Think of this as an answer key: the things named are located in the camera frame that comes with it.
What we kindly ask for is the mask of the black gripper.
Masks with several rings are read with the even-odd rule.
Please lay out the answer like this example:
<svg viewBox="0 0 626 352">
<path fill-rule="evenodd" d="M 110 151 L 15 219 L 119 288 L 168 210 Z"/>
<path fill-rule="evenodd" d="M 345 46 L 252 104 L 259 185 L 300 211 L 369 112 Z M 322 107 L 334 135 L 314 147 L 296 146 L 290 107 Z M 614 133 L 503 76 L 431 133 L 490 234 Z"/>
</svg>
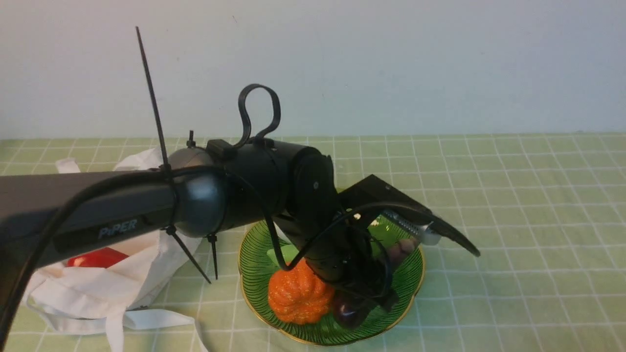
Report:
<svg viewBox="0 0 626 352">
<path fill-rule="evenodd" d="M 369 223 L 384 212 L 391 212 L 409 228 L 430 225 L 443 238 L 457 243 L 476 258 L 478 247 L 465 234 L 439 218 L 421 203 L 386 183 L 375 175 L 367 176 L 348 189 L 337 192 L 328 184 L 313 191 L 313 271 L 322 281 L 358 295 L 354 289 L 374 292 L 374 283 L 382 280 L 373 254 L 373 236 Z M 385 295 L 393 283 L 393 273 L 385 271 L 385 285 L 379 294 Z"/>
</svg>

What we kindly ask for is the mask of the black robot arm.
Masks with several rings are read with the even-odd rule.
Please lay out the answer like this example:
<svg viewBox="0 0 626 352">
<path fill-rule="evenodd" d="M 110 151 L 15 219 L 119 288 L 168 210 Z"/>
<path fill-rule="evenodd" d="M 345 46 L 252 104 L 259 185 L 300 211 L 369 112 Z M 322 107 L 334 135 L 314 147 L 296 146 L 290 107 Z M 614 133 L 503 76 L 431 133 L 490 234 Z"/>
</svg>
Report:
<svg viewBox="0 0 626 352">
<path fill-rule="evenodd" d="M 177 150 L 165 167 L 1 178 L 1 316 L 10 319 L 35 270 L 175 227 L 190 238 L 266 221 L 299 250 L 281 264 L 306 263 L 327 285 L 390 309 L 395 265 L 373 254 L 367 227 L 392 211 L 430 226 L 476 257 L 463 233 L 371 175 L 341 192 L 330 156 L 295 143 L 247 142 Z"/>
</svg>

